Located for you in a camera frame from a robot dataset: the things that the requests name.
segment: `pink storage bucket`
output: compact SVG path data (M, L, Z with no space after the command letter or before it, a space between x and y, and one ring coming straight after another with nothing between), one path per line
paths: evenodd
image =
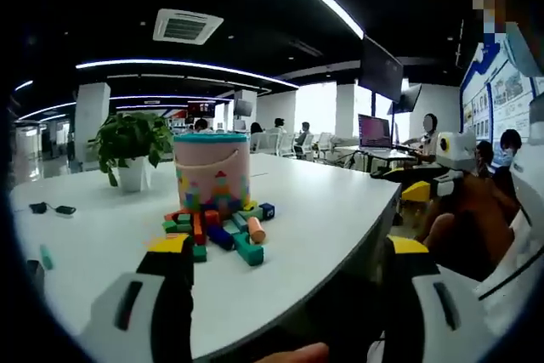
M228 215L249 203L249 141L238 133L174 137L179 204L190 213Z

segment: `ceiling air conditioner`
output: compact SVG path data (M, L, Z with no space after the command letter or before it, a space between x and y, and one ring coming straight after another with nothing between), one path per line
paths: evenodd
M223 21L209 14L161 9L156 16L153 40L202 45Z

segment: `cable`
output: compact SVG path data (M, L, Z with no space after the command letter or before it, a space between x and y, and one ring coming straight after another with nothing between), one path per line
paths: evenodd
M526 269L528 269L531 264L533 264L542 254L544 253L544 246L541 247L540 250L536 252L535 255L533 255L531 258L527 260L525 264L523 264L521 267L516 269L508 278L506 278L503 282L498 284L497 286L491 288L488 292L484 293L483 295L480 295L478 297L479 301L483 301L493 293L497 292L499 289L501 289L503 286L505 286L508 282L512 281L516 277L518 277L522 272L524 272Z

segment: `white flower pot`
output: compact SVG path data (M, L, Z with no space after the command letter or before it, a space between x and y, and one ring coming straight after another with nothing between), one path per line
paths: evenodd
M127 159L128 167L118 167L119 184L125 193L147 190L151 186L151 164L146 156Z

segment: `black ceiling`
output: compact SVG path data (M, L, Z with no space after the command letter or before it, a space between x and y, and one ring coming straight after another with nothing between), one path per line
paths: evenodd
M411 82L459 85L481 26L472 0L336 0L366 35L396 57L424 57L405 66ZM202 46L152 40L159 9L212 14L224 23ZM221 65L269 77L357 60L360 39L320 0L20 0L17 82L32 87L16 94L21 114L73 100L82 82L108 81L119 74L168 74L218 78L284 91L285 86L184 67L124 65L76 71L82 62L115 59L182 60ZM461 55L456 51L461 24ZM332 73L290 82L352 76ZM171 77L109 80L112 94L218 95L224 85Z

